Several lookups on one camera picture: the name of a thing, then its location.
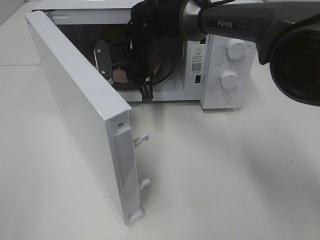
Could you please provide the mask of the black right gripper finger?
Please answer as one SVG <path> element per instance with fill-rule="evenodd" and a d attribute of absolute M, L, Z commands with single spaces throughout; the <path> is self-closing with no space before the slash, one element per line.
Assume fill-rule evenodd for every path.
<path fill-rule="evenodd" d="M 151 102 L 153 100 L 153 82 L 145 81 L 139 87 L 142 96 L 142 102 Z"/>
<path fill-rule="evenodd" d="M 98 40 L 94 45 L 93 53 L 97 71 L 109 84 L 114 84 L 109 44 L 102 39 Z"/>

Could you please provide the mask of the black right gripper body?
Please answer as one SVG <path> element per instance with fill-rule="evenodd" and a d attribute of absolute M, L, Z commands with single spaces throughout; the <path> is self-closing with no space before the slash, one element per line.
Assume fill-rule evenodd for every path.
<path fill-rule="evenodd" d="M 130 37 L 127 41 L 107 43 L 107 81 L 114 82 L 114 70 L 123 69 L 126 77 L 136 87 L 153 86 L 155 63 L 160 46 L 156 37 L 138 39 Z"/>

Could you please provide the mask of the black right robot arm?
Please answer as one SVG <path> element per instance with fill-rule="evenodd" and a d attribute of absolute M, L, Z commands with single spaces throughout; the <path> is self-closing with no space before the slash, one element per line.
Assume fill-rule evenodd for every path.
<path fill-rule="evenodd" d="M 231 0 L 144 0 L 130 11 L 124 42 L 99 40 L 97 70 L 113 82 L 126 72 L 142 101 L 153 99 L 153 72 L 164 37 L 200 41 L 207 35 L 255 43 L 276 86 L 294 101 L 320 104 L 320 4 L 317 1 L 239 3 Z"/>

